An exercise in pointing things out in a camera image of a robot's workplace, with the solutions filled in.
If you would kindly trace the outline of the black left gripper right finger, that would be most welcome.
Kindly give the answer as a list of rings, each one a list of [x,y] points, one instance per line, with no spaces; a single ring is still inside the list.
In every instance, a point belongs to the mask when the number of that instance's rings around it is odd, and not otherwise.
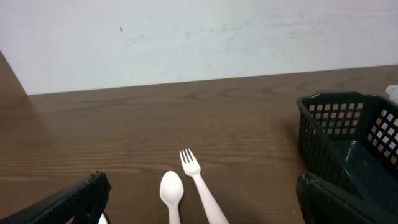
[[[306,224],[397,223],[397,217],[310,172],[299,174],[296,194]]]

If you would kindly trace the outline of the white plastic fork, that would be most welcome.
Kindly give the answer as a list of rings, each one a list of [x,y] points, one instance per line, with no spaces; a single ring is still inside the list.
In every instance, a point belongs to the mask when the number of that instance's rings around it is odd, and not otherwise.
[[[209,224],[229,224],[228,219],[203,180],[201,167],[193,152],[188,148],[179,151],[179,154],[184,173],[190,176],[196,185]]]

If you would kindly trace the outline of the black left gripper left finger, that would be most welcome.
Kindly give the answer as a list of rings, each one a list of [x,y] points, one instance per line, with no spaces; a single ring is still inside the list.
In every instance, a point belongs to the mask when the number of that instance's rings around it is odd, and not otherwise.
[[[87,178],[44,198],[8,217],[3,224],[87,223],[109,224],[104,212],[111,184],[104,172]]]

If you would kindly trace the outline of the white plastic spoon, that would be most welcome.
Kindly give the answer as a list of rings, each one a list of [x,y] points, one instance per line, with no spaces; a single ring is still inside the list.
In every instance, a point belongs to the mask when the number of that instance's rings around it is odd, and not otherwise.
[[[181,224],[179,203],[184,195],[184,187],[176,172],[168,171],[164,174],[159,194],[168,208],[169,224]]]

